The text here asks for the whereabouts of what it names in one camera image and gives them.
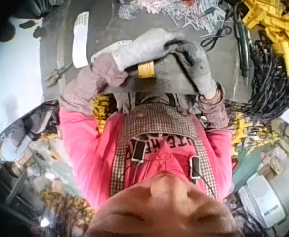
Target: white wire piece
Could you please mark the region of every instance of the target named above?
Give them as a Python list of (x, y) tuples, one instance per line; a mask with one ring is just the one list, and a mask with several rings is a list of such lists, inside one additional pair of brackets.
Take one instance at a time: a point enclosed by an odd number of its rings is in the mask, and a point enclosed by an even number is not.
[[(192, 4), (180, 0), (137, 0), (130, 5), (121, 5), (118, 15), (122, 19), (134, 19), (138, 10), (146, 8), (150, 14), (162, 13), (170, 16), (175, 25), (184, 28), (191, 25), (196, 31), (207, 30), (209, 34), (216, 31), (216, 25), (225, 17), (225, 11), (218, 7), (220, 0), (196, 0)], [(216, 11), (206, 16), (203, 13), (211, 7)]]

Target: workbench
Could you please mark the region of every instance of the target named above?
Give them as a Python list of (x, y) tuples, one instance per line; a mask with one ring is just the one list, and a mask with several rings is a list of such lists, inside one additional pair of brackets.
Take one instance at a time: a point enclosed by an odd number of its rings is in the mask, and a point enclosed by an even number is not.
[[(196, 31), (193, 27), (178, 28), (169, 16), (153, 15), (140, 10), (135, 19), (124, 20), (118, 16), (119, 5), (114, 0), (68, 0), (63, 6), (50, 13), (43, 21), (46, 34), (41, 36), (40, 64), (43, 94), (45, 100), (57, 99), (66, 85), (75, 78), (80, 69), (70, 68), (60, 82), (47, 88), (44, 79), (56, 68), (61, 68), (72, 61), (73, 26), (78, 14), (89, 11), (87, 57), (120, 40), (134, 40), (147, 30), (161, 27), (166, 30), (180, 30), (187, 40), (201, 42), (202, 35), (208, 32)], [(228, 99), (244, 102), (250, 92), (243, 85), (239, 75), (239, 56), (237, 42), (233, 32), (220, 38), (216, 47), (207, 53), (212, 76), (223, 85)], [(175, 62), (170, 55), (166, 61)], [(185, 78), (179, 66), (167, 67), (166, 61), (157, 67), (167, 68), (159, 79), (128, 79), (123, 88), (108, 88), (106, 92), (159, 91), (183, 94), (195, 94), (191, 84)]]

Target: pile of yellow components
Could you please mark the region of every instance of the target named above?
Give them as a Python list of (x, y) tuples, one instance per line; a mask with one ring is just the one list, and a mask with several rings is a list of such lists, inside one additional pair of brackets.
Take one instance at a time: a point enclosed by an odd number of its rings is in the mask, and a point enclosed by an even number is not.
[(236, 133), (232, 139), (232, 155), (237, 156), (238, 148), (246, 150), (250, 155), (255, 148), (266, 144), (275, 144), (280, 140), (279, 135), (260, 123), (254, 123), (245, 117), (244, 114), (236, 112), (234, 118)]
[(107, 118), (116, 110), (116, 101), (112, 94), (98, 94), (90, 101), (92, 114), (96, 117), (98, 131), (103, 133)]
[(243, 0), (249, 12), (242, 19), (249, 29), (260, 24), (272, 41), (275, 53), (281, 54), (289, 76), (289, 12), (283, 13), (280, 0)]

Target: work glove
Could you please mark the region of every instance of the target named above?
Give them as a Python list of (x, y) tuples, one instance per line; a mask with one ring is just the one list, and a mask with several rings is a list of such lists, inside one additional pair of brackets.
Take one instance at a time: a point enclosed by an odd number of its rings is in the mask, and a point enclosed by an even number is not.
[(184, 35), (180, 32), (169, 32), (162, 28), (154, 28), (139, 36), (130, 45), (122, 46), (112, 52), (118, 70), (139, 63), (162, 58), (182, 43)]
[(214, 96), (217, 83), (212, 78), (210, 64), (203, 48), (198, 44), (185, 42), (177, 47), (176, 52), (198, 92), (206, 98), (209, 95)]

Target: checkered apron strap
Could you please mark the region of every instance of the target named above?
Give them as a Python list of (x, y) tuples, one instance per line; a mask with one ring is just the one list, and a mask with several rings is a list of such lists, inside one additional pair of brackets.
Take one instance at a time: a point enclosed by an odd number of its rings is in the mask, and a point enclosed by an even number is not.
[[(142, 134), (166, 133), (190, 137), (200, 159), (201, 175), (212, 187), (217, 198), (217, 187), (206, 149), (196, 134), (189, 116), (182, 115), (176, 108), (164, 104), (145, 104), (135, 107), (124, 119), (118, 135), (117, 149), (110, 182), (110, 196), (124, 189), (124, 174), (128, 142)], [(205, 184), (206, 193), (213, 196)]]

